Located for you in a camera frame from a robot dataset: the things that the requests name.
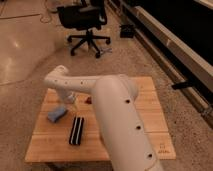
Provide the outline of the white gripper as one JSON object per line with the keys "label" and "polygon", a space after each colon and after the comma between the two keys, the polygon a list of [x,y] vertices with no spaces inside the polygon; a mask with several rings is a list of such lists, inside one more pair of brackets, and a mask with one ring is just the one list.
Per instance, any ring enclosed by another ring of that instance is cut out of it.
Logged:
{"label": "white gripper", "polygon": [[57,91],[57,94],[60,98],[60,100],[63,102],[63,103],[70,103],[71,106],[75,109],[78,109],[79,108],[79,105],[78,105],[78,100],[76,100],[76,94],[72,91],[65,91],[65,90],[58,90]]}

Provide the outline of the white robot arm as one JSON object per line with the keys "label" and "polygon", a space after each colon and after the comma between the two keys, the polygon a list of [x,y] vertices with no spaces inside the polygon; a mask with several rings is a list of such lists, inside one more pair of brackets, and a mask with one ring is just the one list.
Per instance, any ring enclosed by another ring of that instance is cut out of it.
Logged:
{"label": "white robot arm", "polygon": [[59,96],[91,96],[93,111],[114,171],[164,171],[136,109],[137,84],[127,75],[68,76],[59,65],[44,78]]}

